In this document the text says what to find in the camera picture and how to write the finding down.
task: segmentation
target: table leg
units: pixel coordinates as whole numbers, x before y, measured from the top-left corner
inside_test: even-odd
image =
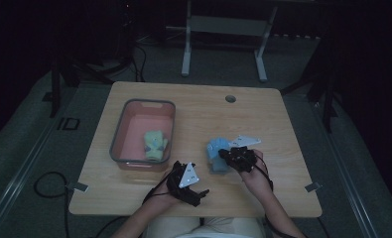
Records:
[[[254,51],[255,62],[257,64],[257,71],[260,81],[264,82],[267,80],[266,69],[264,68],[263,62],[263,53],[266,48],[267,40],[270,37],[270,31],[273,26],[274,19],[276,17],[277,7],[274,7],[272,13],[270,15],[269,21],[267,22],[267,26],[264,30],[264,34],[262,36],[263,41],[261,42],[261,46],[258,50]]]
[[[183,69],[181,71],[182,76],[188,76],[190,74],[190,61],[192,58],[191,22],[192,22],[192,0],[188,0],[187,1],[186,48],[184,49]]]

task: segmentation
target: wooden table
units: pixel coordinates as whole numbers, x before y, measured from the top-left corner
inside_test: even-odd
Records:
[[[236,97],[234,103],[225,96]],[[280,92],[276,89],[116,82],[113,84],[96,129],[79,182],[87,192],[76,191],[69,205],[73,214],[130,215],[163,173],[122,171],[109,156],[118,119],[131,98],[164,99],[176,104],[177,112],[170,168],[175,161],[195,163],[200,181],[191,189],[210,189],[193,207],[178,204],[167,216],[260,217],[263,210],[234,170],[212,175],[206,155],[210,139],[228,140],[238,135],[260,138],[248,147],[264,153],[275,194],[292,217],[318,217],[322,209],[314,191],[301,149]]]

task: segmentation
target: blue object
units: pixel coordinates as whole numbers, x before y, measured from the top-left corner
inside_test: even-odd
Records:
[[[219,150],[229,150],[229,141],[224,138],[215,138],[207,144],[208,161],[211,163],[211,172],[213,174],[225,174],[229,166],[226,161],[219,156]]]

